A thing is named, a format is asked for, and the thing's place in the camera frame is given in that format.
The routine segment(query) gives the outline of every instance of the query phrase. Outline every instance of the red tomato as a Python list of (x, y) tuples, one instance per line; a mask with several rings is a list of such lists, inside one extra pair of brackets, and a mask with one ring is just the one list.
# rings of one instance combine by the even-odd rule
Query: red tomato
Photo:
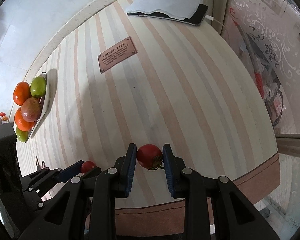
[(94, 162), (87, 161), (87, 162), (82, 163), (81, 168), (80, 168), (80, 172), (81, 173), (86, 173), (88, 171), (91, 171), (95, 167), (96, 167), (96, 165), (94, 164)]
[(137, 151), (137, 160), (140, 165), (149, 170), (162, 168), (162, 152), (153, 144), (145, 144)]

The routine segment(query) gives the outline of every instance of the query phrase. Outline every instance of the tomato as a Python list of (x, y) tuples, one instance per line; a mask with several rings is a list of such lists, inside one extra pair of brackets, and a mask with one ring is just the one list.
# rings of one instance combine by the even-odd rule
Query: tomato
[(137, 160), (140, 165), (149, 170), (157, 170), (162, 164), (162, 152), (153, 144), (145, 144), (137, 151)]
[(81, 168), (80, 168), (80, 172), (81, 173), (86, 173), (88, 171), (91, 171), (95, 167), (96, 167), (96, 165), (94, 164), (94, 162), (87, 161), (87, 162), (82, 163)]
[(27, 122), (23, 119), (21, 115), (21, 107), (19, 107), (14, 115), (14, 122), (16, 123), (17, 127), (24, 132), (29, 131), (35, 125), (35, 122)]
[(20, 82), (16, 86), (13, 92), (13, 101), (18, 105), (22, 106), (24, 101), (31, 97), (30, 86), (27, 82)]

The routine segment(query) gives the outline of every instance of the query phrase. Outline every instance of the brown tablecloth border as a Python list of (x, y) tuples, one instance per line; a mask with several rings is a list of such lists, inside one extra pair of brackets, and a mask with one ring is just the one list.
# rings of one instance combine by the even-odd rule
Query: brown tablecloth border
[[(279, 155), (234, 180), (234, 184), (253, 203), (257, 203), (280, 184)], [(208, 199), (210, 224), (213, 224), (212, 206)], [(121, 236), (163, 236), (183, 232), (185, 201), (144, 208), (117, 209), (116, 232)]]

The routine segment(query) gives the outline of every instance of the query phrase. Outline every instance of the white napkin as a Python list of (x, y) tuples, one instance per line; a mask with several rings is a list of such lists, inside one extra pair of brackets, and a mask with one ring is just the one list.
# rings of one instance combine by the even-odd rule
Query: white napkin
[(125, 12), (145, 14), (161, 12), (171, 18), (184, 20), (193, 16), (200, 2), (201, 0), (135, 0)]

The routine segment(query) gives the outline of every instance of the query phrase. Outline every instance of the fruit plate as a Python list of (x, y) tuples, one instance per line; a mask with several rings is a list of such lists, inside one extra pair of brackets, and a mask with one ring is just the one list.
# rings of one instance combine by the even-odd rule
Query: fruit plate
[[(39, 76), (43, 77), (46, 80), (46, 83), (47, 83), (47, 85), (46, 85), (46, 93), (45, 93), (45, 95), (42, 98), (40, 98), (40, 106), (41, 106), (41, 109), (42, 109), (40, 118), (37, 120), (37, 122), (35, 123), (34, 127), (29, 131), (28, 139), (25, 142), (27, 142), (30, 137), (34, 136), (34, 131), (38, 127), (41, 119), (44, 117), (44, 114), (47, 112), (47, 109), (48, 109), (48, 106), (49, 106), (49, 101), (50, 101), (50, 86), (49, 86), (49, 81), (47, 79), (47, 73), (46, 72), (41, 72)], [(14, 123), (13, 126), (14, 126), (14, 130), (16, 131), (16, 128), (17, 128), (16, 123)]]

